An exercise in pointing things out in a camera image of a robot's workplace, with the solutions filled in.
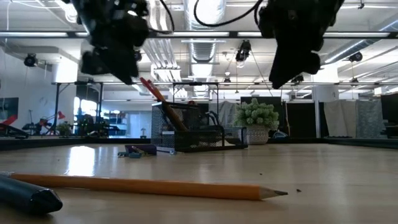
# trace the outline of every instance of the fluorescent light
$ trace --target fluorescent light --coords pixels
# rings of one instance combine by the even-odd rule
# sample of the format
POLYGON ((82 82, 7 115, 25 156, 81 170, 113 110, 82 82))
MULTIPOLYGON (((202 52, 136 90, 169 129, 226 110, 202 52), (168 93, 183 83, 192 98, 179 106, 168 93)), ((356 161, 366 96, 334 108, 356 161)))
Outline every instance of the fluorescent light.
POLYGON ((261 37, 260 32, 238 32, 238 37, 261 37))
POLYGON ((132 16, 137 16, 137 13, 132 11, 132 10, 128 10, 127 13, 132 15, 132 16))
POLYGON ((127 101, 127 100, 103 100, 107 102, 122 102, 122 101, 127 101))
POLYGON ((326 32, 323 37, 387 37, 389 32, 326 32))
POLYGON ((226 43, 225 40, 181 40, 181 43, 183 44, 191 44, 191 43, 209 43, 209 44, 215 44, 215 43, 226 43))
POLYGON ((238 82, 238 83, 236 83, 236 82, 228 82, 228 83, 226 83, 226 82, 221 82, 221 83, 219 83, 220 85, 254 85, 255 83, 254 82, 238 82))
POLYGON ((125 85, 122 82, 104 82, 104 85, 125 85))
POLYGON ((358 9, 359 6, 341 6, 340 9, 358 9))
POLYGON ((171 82, 154 82, 154 85, 173 85, 171 82))
POLYGON ((0 37, 68 37, 66 32, 0 32, 0 37))
POLYGON ((87 32, 77 32, 76 36, 78 36, 78 37, 88 37, 88 33, 87 32))
POLYGON ((164 37, 228 37, 229 32, 196 31, 196 32, 174 32, 172 34, 159 34, 164 37))

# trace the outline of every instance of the ceiling beam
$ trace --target ceiling beam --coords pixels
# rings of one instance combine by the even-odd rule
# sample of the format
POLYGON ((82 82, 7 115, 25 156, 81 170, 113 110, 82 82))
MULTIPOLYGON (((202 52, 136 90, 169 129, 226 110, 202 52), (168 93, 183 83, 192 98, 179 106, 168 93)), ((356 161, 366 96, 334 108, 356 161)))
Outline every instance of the ceiling beam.
MULTIPOLYGON (((86 32, 77 31, 23 31, 23 30, 0 30, 0 38, 31 38, 31 39, 85 39, 86 32)), ((263 39, 258 31, 175 31, 172 34, 158 34, 151 32, 149 38, 161 39, 263 39)), ((398 32, 326 32, 324 39, 398 39, 398 32)))

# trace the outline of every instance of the table surface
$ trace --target table surface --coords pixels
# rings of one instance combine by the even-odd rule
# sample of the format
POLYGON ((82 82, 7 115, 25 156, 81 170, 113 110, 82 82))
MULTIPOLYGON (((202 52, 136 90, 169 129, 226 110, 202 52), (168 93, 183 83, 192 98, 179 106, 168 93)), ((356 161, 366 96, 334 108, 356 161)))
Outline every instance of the table surface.
POLYGON ((263 202, 55 189, 64 206, 29 217, 0 205, 2 223, 398 223, 398 152, 328 144, 118 158, 123 145, 0 152, 0 171, 260 184, 263 202))

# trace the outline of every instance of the poster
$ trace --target poster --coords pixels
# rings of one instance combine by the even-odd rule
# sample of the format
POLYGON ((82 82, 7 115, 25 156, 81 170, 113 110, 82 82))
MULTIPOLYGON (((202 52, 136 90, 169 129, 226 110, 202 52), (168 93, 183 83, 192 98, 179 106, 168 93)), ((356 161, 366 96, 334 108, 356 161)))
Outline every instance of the poster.
POLYGON ((18 97, 0 98, 0 123, 11 125, 18 119, 18 97))

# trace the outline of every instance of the flower pot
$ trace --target flower pot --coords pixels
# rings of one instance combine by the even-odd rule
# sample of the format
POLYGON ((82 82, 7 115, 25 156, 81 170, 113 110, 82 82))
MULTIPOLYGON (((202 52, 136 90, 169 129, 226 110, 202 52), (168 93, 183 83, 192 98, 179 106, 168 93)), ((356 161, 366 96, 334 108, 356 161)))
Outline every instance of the flower pot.
POLYGON ((248 145, 263 145, 268 141, 269 129, 263 126, 247 127, 248 145))

